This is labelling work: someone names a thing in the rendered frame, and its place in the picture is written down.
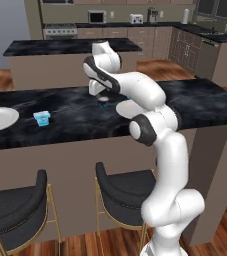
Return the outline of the dark coffee machine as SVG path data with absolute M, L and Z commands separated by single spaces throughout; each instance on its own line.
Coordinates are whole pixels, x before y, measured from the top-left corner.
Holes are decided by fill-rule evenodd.
M 147 22 L 155 23 L 158 15 L 158 10 L 154 7 L 149 7 L 147 11 Z

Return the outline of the silver microwave oven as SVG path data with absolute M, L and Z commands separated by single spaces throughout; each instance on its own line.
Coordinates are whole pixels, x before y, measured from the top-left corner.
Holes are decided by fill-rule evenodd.
M 88 22 L 90 24 L 103 24 L 106 22 L 107 13 L 105 10 L 89 10 Z

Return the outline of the dark window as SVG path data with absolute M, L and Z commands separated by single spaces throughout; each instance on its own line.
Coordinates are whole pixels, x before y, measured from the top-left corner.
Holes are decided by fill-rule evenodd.
M 227 20 L 227 0 L 197 0 L 197 15 Z

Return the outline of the sink with tap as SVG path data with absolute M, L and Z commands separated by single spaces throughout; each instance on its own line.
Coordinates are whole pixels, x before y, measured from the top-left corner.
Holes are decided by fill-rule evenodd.
M 222 36 L 227 33 L 227 23 L 213 24 L 206 31 L 200 32 L 200 35 Z

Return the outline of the beige island with black top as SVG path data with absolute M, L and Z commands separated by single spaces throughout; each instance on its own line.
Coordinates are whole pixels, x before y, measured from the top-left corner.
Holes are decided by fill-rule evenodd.
M 13 41 L 3 56 L 16 90 L 87 86 L 83 61 L 91 55 L 93 43 L 105 41 L 122 58 L 120 72 L 136 69 L 142 49 L 128 38 Z

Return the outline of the beige upper cupboard run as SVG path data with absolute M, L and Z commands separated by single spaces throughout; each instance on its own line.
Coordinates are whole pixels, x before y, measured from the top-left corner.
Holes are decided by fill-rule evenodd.
M 78 4 L 78 5 L 121 5 L 121 4 L 193 4 L 195 0 L 41 0 L 43 4 Z

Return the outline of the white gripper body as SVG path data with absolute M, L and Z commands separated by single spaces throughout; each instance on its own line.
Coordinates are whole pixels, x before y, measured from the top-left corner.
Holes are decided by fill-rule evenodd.
M 89 94 L 98 97 L 101 92 L 107 90 L 107 87 L 100 84 L 98 81 L 91 79 L 89 81 Z

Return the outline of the black stool with gold legs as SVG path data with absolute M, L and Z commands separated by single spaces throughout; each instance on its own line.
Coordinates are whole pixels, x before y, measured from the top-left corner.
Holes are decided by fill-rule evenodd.
M 61 254 L 61 232 L 52 186 L 45 170 L 37 172 L 34 186 L 0 191 L 0 256 L 27 248 L 48 223 L 54 223 Z
M 100 236 L 99 216 L 105 214 L 124 229 L 140 230 L 139 250 L 142 250 L 149 235 L 141 217 L 141 206 L 156 184 L 154 170 L 108 175 L 104 164 L 98 162 L 94 180 L 97 235 Z

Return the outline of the silver stove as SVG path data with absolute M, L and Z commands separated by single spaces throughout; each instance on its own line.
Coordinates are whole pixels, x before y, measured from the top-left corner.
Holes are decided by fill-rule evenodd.
M 77 27 L 74 23 L 51 23 L 43 27 L 43 35 L 46 40 L 76 39 Z

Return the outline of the white toaster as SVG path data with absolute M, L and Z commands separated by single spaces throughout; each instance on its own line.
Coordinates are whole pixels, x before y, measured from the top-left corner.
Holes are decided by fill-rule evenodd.
M 130 23 L 131 24 L 142 24 L 143 23 L 143 15 L 142 14 L 131 14 L 130 15 Z

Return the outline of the beige side cupboard run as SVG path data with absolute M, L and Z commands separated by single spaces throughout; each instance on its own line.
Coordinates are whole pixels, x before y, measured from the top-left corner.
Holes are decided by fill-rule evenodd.
M 181 29 L 173 28 L 169 59 L 192 74 L 195 74 L 201 44 L 201 37 Z

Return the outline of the grey dishwasher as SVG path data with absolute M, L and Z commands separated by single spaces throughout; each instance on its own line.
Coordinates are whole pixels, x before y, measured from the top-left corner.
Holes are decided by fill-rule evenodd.
M 195 73 L 197 77 L 212 79 L 219 51 L 219 43 L 208 39 L 202 40 Z

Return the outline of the beige lower cupboard run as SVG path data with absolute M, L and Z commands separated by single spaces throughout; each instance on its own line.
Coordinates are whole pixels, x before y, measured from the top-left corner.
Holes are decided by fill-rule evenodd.
M 138 60 L 167 60 L 171 41 L 171 27 L 106 27 L 78 28 L 79 39 L 128 38 L 141 48 Z

